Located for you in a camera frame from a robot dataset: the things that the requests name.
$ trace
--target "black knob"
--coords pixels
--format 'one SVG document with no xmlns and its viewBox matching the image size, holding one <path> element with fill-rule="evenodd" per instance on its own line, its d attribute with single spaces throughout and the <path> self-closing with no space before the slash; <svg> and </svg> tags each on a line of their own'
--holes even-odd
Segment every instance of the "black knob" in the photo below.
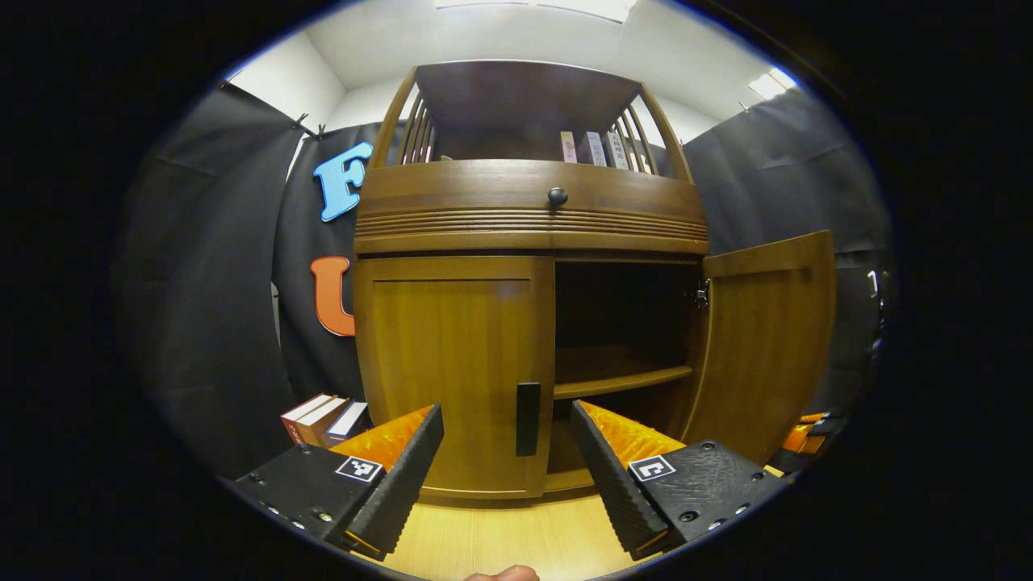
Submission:
<svg viewBox="0 0 1033 581">
<path fill-rule="evenodd" d="M 553 206 L 563 206 L 567 203 L 567 190 L 561 187 L 549 190 L 549 203 Z"/>
</svg>

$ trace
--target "black curtain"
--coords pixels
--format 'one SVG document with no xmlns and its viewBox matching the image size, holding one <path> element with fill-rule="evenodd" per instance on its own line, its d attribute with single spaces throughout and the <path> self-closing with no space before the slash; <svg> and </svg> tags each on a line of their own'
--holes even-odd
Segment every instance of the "black curtain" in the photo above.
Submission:
<svg viewBox="0 0 1033 581">
<path fill-rule="evenodd" d="M 279 415 L 296 399 L 270 278 L 283 182 L 303 131 L 221 87 L 146 154 L 112 282 L 120 343 L 150 399 L 209 468 L 234 479 L 290 447 Z"/>
<path fill-rule="evenodd" d="M 339 337 L 323 329 L 316 317 L 315 277 L 312 261 L 344 256 L 354 264 L 353 238 L 358 206 L 330 222 L 323 222 L 322 186 L 313 175 L 320 163 L 362 142 L 376 141 L 380 123 L 345 127 L 307 137 L 290 171 L 280 218 L 276 226 L 273 283 L 280 294 L 280 346 L 290 385 L 299 399 L 318 393 L 337 394 L 366 401 L 358 372 L 354 337 Z M 395 159 L 405 130 L 399 123 L 387 159 Z M 351 272 L 344 273 L 341 303 L 354 314 Z"/>
<path fill-rule="evenodd" d="M 824 105 L 799 90 L 735 115 L 683 149 L 711 253 L 832 232 L 836 318 L 825 373 L 806 412 L 845 412 L 871 378 L 879 299 L 891 303 L 895 288 L 889 216 L 864 152 Z"/>
</svg>

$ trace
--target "wooden shelf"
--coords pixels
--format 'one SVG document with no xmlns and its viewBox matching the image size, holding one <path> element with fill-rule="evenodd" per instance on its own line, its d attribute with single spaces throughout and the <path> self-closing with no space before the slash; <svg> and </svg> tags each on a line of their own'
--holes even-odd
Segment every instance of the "wooden shelf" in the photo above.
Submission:
<svg viewBox="0 0 1033 581">
<path fill-rule="evenodd" d="M 562 472 L 551 472 L 545 475 L 545 492 L 556 492 L 559 490 L 570 490 L 572 488 L 585 488 L 594 486 L 592 475 L 588 468 L 574 468 Z"/>
<path fill-rule="evenodd" d="M 588 397 L 613 392 L 622 392 L 647 386 L 665 384 L 687 377 L 692 373 L 691 367 L 679 365 L 666 369 L 633 373 L 630 375 L 619 375 L 605 379 L 594 379 L 591 381 L 574 381 L 569 384 L 556 384 L 553 390 L 554 399 L 571 399 L 576 397 Z"/>
</svg>

